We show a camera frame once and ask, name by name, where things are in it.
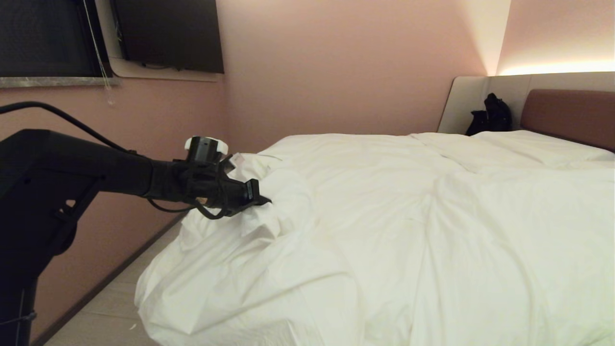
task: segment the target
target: bedding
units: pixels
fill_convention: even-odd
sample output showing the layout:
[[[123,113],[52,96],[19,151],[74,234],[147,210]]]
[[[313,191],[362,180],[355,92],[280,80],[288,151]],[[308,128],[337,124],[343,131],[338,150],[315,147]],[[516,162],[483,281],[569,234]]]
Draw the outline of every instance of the bedding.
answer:
[[[473,136],[497,147],[558,167],[577,161],[615,161],[615,153],[531,131],[481,132]]]
[[[233,157],[271,204],[190,212],[135,303],[161,345],[612,345],[612,162],[448,134]]]

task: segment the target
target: pillow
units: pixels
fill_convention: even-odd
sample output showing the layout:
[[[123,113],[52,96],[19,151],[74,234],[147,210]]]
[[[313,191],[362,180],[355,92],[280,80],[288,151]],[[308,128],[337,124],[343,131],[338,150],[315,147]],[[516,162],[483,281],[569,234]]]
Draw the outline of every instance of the pillow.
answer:
[[[615,161],[615,154],[608,150],[531,131],[481,132],[472,137],[514,151],[550,167],[560,167],[579,161]]]
[[[425,146],[432,148],[438,154],[455,161],[466,170],[474,173],[494,167],[542,167],[539,162],[531,158],[473,138],[474,136],[432,132],[411,134],[411,136]]]

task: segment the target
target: wall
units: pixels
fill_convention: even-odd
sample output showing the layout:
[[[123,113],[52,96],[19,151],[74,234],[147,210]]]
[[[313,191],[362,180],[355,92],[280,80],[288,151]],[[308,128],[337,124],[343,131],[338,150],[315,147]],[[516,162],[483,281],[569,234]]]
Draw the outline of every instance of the wall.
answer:
[[[512,0],[498,74],[615,70],[613,0]]]
[[[219,1],[232,151],[292,134],[435,131],[486,75],[456,0]]]
[[[462,16],[487,76],[495,76],[506,33],[511,0],[462,0]]]
[[[115,106],[101,87],[0,89],[0,105],[24,100],[50,103],[118,144],[169,160],[184,158],[185,140],[196,134],[226,139],[222,83],[125,79],[113,89]],[[0,119],[0,140],[23,128],[52,129],[92,140],[42,110]],[[83,215],[73,246],[54,258],[39,279],[32,338],[66,313],[84,294],[168,223],[139,197],[100,194]]]

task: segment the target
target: window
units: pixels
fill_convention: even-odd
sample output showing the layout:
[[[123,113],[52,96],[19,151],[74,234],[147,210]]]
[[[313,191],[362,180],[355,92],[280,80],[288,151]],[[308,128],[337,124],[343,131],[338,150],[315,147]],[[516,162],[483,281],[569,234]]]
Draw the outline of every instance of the window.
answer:
[[[0,0],[0,77],[112,76],[94,0]]]

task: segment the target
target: tiled floor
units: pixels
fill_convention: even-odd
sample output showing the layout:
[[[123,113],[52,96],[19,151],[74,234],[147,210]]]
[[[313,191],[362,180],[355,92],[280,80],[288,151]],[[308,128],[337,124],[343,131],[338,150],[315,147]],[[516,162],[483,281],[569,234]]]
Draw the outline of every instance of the tiled floor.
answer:
[[[137,315],[137,280],[150,261],[180,231],[178,223],[132,262],[113,282],[70,320],[46,346],[157,346]]]

